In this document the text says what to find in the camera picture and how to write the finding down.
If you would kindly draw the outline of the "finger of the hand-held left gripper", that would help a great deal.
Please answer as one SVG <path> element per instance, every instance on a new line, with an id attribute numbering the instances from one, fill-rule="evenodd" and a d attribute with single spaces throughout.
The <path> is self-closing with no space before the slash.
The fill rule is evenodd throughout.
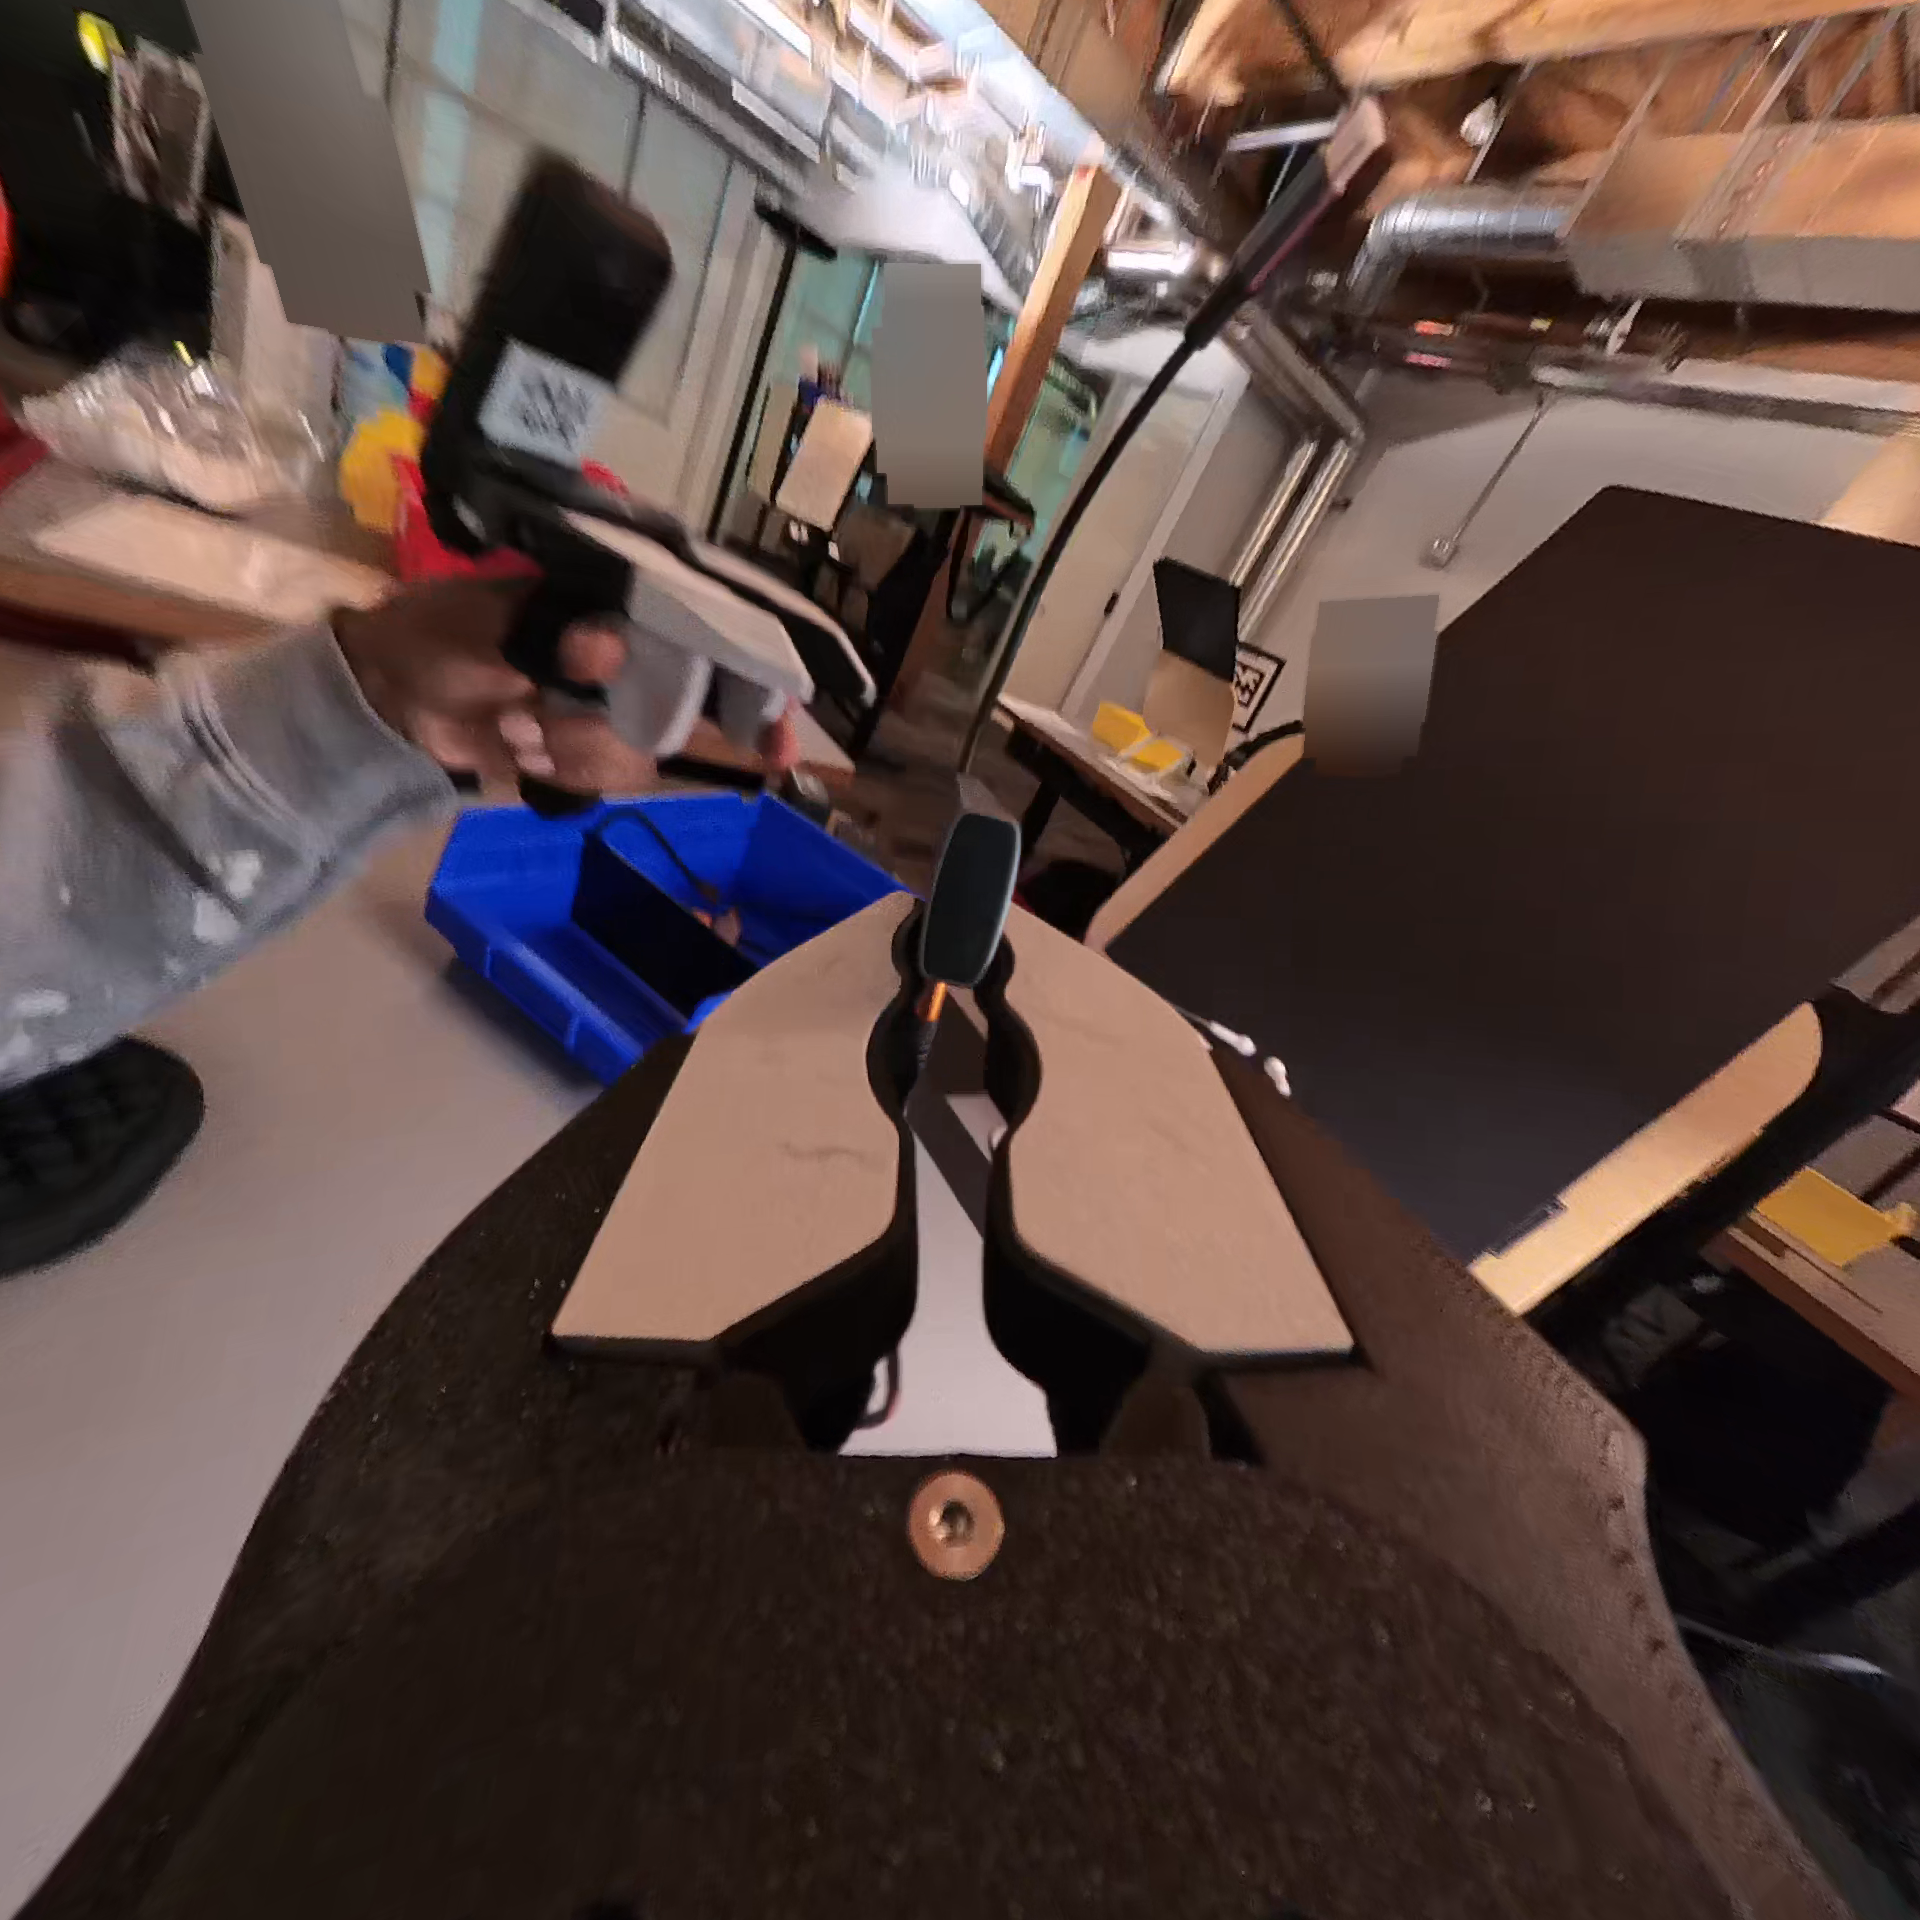
<path id="1" fill-rule="evenodd" d="M 874 708 L 878 702 L 878 685 L 857 645 L 845 629 L 826 612 L 818 603 L 804 597 L 798 587 L 761 566 L 745 560 L 723 543 L 711 543 L 695 535 L 681 541 L 681 558 L 697 574 L 730 587 L 735 597 L 775 616 L 801 661 L 804 662 L 811 683 L 818 692 L 852 708 Z"/>
<path id="2" fill-rule="evenodd" d="M 587 512 L 562 512 L 562 523 L 625 564 L 617 603 L 643 637 L 707 664 L 726 694 L 751 703 L 811 702 L 811 673 L 775 612 L 643 529 Z"/>

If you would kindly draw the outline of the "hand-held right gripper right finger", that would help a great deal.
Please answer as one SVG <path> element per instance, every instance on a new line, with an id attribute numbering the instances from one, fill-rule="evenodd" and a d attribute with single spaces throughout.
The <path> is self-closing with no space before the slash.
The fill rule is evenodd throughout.
<path id="1" fill-rule="evenodd" d="M 1014 905 L 977 989 L 1002 1132 L 983 1231 L 998 1355 L 1052 1409 L 1343 1361 L 1356 1335 L 1215 1047 L 1105 952 Z"/>

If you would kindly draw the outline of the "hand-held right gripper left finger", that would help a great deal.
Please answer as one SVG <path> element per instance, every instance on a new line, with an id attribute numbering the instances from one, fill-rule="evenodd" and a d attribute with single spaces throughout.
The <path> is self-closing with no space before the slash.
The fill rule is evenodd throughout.
<path id="1" fill-rule="evenodd" d="M 913 1166 L 874 1041 L 905 999 L 884 895 L 756 971 L 689 1038 L 562 1299 L 572 1353 L 867 1384 L 917 1303 Z"/>

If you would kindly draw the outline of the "blue storage bin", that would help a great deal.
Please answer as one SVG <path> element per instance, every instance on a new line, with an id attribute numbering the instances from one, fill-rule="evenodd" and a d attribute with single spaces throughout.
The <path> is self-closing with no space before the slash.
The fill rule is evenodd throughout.
<path id="1" fill-rule="evenodd" d="M 452 824 L 422 916 L 460 965 L 554 1039 L 599 1085 L 662 1039 L 695 1030 L 572 921 L 583 844 L 604 832 L 735 943 L 756 971 L 901 883 L 770 795 L 693 789 L 579 814 L 470 807 Z"/>

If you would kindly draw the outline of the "person's left hand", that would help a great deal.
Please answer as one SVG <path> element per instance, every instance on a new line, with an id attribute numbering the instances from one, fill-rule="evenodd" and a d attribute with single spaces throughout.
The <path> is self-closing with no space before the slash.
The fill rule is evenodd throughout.
<path id="1" fill-rule="evenodd" d="M 438 581 L 341 608 L 329 627 L 373 712 L 452 775 L 630 795 L 657 765 L 605 715 L 562 705 L 506 657 L 530 581 Z"/>

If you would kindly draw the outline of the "white handwritten flip chart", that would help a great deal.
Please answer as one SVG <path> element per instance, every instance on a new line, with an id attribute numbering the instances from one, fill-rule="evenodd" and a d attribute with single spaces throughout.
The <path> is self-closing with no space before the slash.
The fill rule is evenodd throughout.
<path id="1" fill-rule="evenodd" d="M 855 406 L 818 397 L 775 488 L 775 509 L 830 535 L 874 449 L 874 420 Z"/>

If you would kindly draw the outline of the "yellow storage bin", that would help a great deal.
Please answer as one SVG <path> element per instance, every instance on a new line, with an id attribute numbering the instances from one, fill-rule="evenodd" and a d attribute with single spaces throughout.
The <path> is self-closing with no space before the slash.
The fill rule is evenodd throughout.
<path id="1" fill-rule="evenodd" d="M 1178 735 L 1153 729 L 1138 711 L 1118 703 L 1094 708 L 1091 735 L 1118 768 L 1140 781 L 1178 779 L 1193 765 L 1193 752 Z"/>
<path id="2" fill-rule="evenodd" d="M 1753 1206 L 1753 1217 L 1827 1267 L 1850 1267 L 1891 1245 L 1915 1245 L 1910 1205 L 1874 1206 L 1827 1175 L 1801 1168 Z"/>
<path id="3" fill-rule="evenodd" d="M 414 405 L 378 409 L 351 428 L 337 467 L 337 487 L 356 526 L 378 537 L 398 529 L 405 473 L 419 469 L 422 440 L 425 420 Z"/>

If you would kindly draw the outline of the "black bin divider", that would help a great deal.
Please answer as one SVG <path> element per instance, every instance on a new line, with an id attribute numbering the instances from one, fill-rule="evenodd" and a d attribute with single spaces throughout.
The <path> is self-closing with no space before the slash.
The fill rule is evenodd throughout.
<path id="1" fill-rule="evenodd" d="M 699 919 L 604 832 L 583 840 L 573 925 L 681 1024 L 745 984 L 756 961 Z"/>

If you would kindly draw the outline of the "wooden desk with black legs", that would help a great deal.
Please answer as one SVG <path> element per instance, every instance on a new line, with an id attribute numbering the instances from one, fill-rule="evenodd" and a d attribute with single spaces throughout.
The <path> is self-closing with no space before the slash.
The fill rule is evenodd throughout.
<path id="1" fill-rule="evenodd" d="M 997 700 L 995 724 L 1006 733 L 1009 759 L 1035 779 L 1021 816 L 1029 848 L 1038 848 L 1059 807 L 1069 807 L 1105 832 L 1130 862 L 1140 862 L 1181 829 L 1205 791 L 1193 781 L 1156 783 L 1100 747 L 1055 711 Z"/>

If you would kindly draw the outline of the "crumpled clear plastic bag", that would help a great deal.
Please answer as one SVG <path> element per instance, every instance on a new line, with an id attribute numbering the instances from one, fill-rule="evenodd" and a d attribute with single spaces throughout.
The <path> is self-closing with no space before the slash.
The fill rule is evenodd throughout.
<path id="1" fill-rule="evenodd" d="M 26 396 L 17 417 L 67 463 L 221 517 L 308 496 L 326 454 L 303 414 L 251 403 L 219 359 L 175 348 L 102 359 Z"/>

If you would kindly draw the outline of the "black wood-edged board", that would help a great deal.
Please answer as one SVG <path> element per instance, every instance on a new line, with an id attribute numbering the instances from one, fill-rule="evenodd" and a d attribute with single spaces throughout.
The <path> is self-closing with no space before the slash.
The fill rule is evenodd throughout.
<path id="1" fill-rule="evenodd" d="M 1918 909 L 1910 543 L 1606 487 L 1108 947 L 1487 1255 Z"/>

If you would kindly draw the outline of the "wooden side table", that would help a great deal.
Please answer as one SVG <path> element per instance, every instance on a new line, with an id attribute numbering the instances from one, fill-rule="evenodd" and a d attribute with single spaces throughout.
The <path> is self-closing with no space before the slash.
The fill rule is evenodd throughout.
<path id="1" fill-rule="evenodd" d="M 7 609 L 150 648 L 266 637 L 393 589 L 388 566 L 313 520 L 221 519 L 150 496 L 65 502 L 4 529 Z"/>

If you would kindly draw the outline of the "silver ventilation duct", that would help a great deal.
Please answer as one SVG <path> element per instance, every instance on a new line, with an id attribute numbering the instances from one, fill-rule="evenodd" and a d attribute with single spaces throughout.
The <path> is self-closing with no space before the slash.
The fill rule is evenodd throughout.
<path id="1" fill-rule="evenodd" d="M 1341 280 L 1338 311 L 1364 319 L 1422 262 L 1530 265 L 1556 261 L 1585 201 L 1573 183 L 1446 183 L 1385 205 Z"/>

